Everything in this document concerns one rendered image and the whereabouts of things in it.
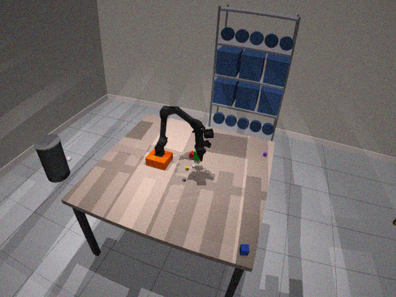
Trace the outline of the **blue cube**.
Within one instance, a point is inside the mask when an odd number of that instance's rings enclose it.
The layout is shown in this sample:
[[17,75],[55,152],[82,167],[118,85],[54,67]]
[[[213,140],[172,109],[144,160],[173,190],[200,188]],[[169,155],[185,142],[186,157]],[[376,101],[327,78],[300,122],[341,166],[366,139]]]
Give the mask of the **blue cube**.
[[239,247],[240,255],[248,256],[249,255],[249,245],[241,244]]

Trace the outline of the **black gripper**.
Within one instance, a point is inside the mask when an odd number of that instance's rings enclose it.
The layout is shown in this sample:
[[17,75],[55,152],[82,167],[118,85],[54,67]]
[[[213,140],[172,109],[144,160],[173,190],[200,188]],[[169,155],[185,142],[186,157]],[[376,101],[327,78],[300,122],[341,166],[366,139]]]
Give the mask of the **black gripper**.
[[202,147],[203,141],[204,141],[204,138],[203,139],[196,139],[195,140],[196,144],[194,146],[200,161],[202,161],[203,155],[206,152],[206,149],[204,147]]

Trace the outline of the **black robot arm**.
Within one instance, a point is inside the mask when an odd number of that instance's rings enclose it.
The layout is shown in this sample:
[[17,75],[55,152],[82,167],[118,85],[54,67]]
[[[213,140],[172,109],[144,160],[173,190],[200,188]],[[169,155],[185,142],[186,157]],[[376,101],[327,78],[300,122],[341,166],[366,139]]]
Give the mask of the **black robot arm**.
[[[178,106],[163,106],[163,108],[160,110],[161,129],[158,142],[155,146],[155,156],[162,157],[165,154],[164,146],[167,143],[167,137],[165,135],[166,119],[168,115],[175,113],[191,125],[191,127],[193,128],[192,133],[195,132],[196,139],[203,139],[203,133],[205,138],[213,138],[213,129],[206,129],[201,121],[192,118],[185,111],[181,110]],[[210,148],[211,143],[208,140],[203,141],[202,147],[204,146]]]

